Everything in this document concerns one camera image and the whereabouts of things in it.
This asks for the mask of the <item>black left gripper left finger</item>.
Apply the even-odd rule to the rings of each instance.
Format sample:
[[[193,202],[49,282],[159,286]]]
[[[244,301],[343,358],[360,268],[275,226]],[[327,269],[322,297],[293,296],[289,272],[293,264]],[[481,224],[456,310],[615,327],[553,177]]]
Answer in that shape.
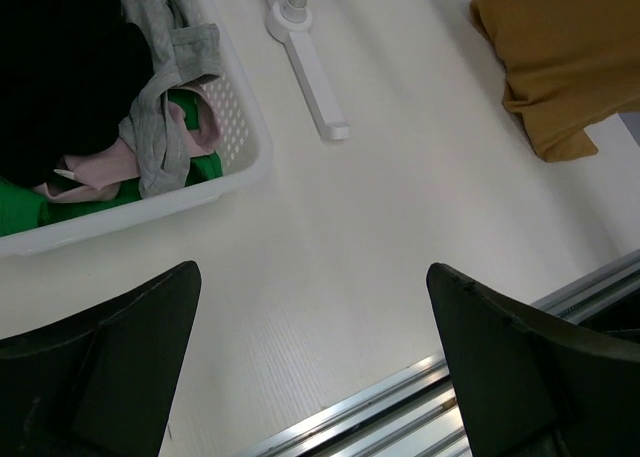
[[[159,454],[202,278],[183,262],[1,342],[4,456]]]

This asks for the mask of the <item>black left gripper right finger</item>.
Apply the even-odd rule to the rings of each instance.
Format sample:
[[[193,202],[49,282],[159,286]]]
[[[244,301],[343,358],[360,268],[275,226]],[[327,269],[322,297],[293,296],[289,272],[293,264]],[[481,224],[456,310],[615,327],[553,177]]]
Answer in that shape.
[[[473,455],[638,455],[637,291],[571,323],[442,263],[426,286]]]

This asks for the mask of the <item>green tank top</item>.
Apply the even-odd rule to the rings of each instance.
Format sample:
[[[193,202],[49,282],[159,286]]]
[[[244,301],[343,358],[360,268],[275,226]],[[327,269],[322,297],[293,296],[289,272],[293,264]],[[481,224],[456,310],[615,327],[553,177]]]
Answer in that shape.
[[[221,177],[223,166],[216,153],[221,133],[204,87],[190,83],[169,90],[168,110],[191,158],[185,185]],[[1,183],[1,235],[137,202],[138,184],[136,157],[121,139],[92,156],[66,156],[49,181],[35,188]]]

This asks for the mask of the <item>pink tank top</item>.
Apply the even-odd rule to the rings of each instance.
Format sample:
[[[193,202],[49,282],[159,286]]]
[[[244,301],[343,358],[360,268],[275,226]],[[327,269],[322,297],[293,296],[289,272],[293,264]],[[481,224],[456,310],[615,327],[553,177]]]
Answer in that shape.
[[[196,158],[213,154],[221,134],[204,86],[189,82],[170,89],[167,106],[171,121],[178,125],[186,144],[187,155]],[[54,203],[109,201],[116,197],[123,182],[139,176],[134,152],[119,139],[97,154],[62,157],[48,180],[33,191]]]

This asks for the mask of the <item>black tank top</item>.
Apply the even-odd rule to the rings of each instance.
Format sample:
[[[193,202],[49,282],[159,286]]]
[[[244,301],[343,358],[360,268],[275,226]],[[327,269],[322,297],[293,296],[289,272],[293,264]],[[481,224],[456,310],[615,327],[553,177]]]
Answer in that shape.
[[[1,177],[32,188],[111,147],[153,75],[121,0],[1,0]]]

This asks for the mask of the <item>grey tank top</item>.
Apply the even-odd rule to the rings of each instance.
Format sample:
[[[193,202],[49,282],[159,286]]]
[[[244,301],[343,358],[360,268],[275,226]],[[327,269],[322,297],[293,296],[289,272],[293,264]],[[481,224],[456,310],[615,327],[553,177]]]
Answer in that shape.
[[[190,157],[169,111],[168,91],[205,84],[222,74],[220,32],[199,0],[121,0],[125,17],[149,45],[153,75],[119,124],[120,138],[137,157],[139,192],[149,198],[184,187]]]

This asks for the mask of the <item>brown tank top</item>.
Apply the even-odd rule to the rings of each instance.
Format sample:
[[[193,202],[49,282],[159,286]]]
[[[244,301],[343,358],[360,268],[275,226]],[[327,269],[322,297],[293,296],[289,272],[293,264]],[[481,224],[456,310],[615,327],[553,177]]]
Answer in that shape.
[[[597,154],[586,127],[638,111],[639,0],[471,0],[470,15],[541,160]]]

